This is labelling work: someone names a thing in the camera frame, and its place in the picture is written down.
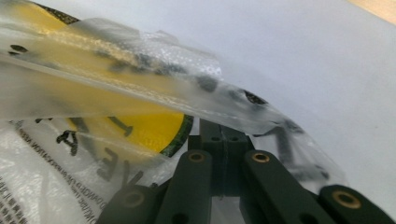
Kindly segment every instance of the brass insert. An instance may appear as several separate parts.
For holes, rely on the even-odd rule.
[[[125,207],[135,208],[145,201],[145,195],[137,190],[128,192],[122,200]]]
[[[351,209],[361,208],[361,201],[348,192],[337,190],[332,193],[332,197],[344,207]]]
[[[270,158],[264,153],[258,152],[253,154],[253,160],[257,162],[268,162]]]
[[[202,153],[195,152],[195,153],[191,153],[189,155],[189,160],[193,161],[193,162],[201,162],[204,159],[205,159],[205,156]]]

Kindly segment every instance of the plastic wrapping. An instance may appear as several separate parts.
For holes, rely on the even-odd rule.
[[[20,7],[39,13],[27,20]],[[23,1],[0,0],[0,13],[0,119],[19,120],[1,127],[0,182],[34,223],[69,212],[78,215],[64,223],[91,223],[140,171],[139,184],[166,180],[177,164],[166,156],[185,149],[189,116],[249,134],[255,148],[276,154],[307,189],[345,183],[298,125],[222,81],[209,54],[112,21],[65,25]],[[37,28],[40,22],[45,29]],[[84,196],[87,189],[101,203]]]
[[[7,192],[3,191],[0,202],[10,204],[10,214],[16,205],[23,214],[17,217],[16,211],[12,220],[95,223],[114,193],[137,175],[138,184],[145,186],[161,184],[171,177],[176,163],[169,157],[122,141],[123,136],[117,137],[117,132],[110,137],[109,129],[104,129],[106,137],[87,130],[69,131],[74,125],[87,128],[89,124],[87,120],[72,121],[1,124],[0,182],[2,187],[7,185]],[[0,220],[7,221],[7,216]]]

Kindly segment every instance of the mounting hole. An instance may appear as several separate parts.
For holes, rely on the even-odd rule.
[[[135,208],[145,201],[145,195],[137,190],[127,193],[122,201],[125,207]]]
[[[257,162],[268,162],[270,158],[267,155],[259,152],[253,155],[253,160]]]
[[[332,193],[332,197],[344,207],[351,209],[361,208],[361,201],[348,192],[337,190]]]
[[[21,52],[21,53],[25,53],[28,50],[24,47],[22,47],[21,45],[11,45],[10,46],[13,50],[16,50],[17,52]]]
[[[205,158],[205,156],[203,154],[201,154],[201,153],[198,153],[198,152],[192,153],[189,156],[189,160],[193,161],[193,162],[201,162],[201,161],[204,160],[204,158]]]
[[[304,224],[318,224],[318,220],[309,214],[301,214],[300,221]]]
[[[247,99],[254,105],[265,105],[268,104],[262,98],[258,97],[257,95],[251,93],[250,91],[244,91]]]
[[[172,217],[173,224],[187,224],[189,223],[189,217],[186,214],[176,214]]]

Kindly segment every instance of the clear plastic bag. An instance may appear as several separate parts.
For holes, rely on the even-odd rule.
[[[19,7],[41,14],[26,20],[16,13]],[[32,222],[69,214],[61,211],[70,205],[78,215],[64,223],[90,223],[140,171],[139,184],[146,186],[169,178],[177,156],[166,156],[186,149],[189,116],[249,134],[255,148],[276,154],[311,191],[345,183],[298,125],[262,98],[222,81],[213,56],[170,35],[102,19],[67,26],[52,21],[36,29],[50,19],[42,10],[0,0],[0,119],[19,120],[1,127],[0,181]],[[58,201],[57,193],[67,199]],[[48,203],[41,203],[43,197]]]

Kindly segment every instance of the white surface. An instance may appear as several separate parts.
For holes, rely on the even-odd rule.
[[[37,0],[210,50],[396,219],[396,26],[343,0]]]

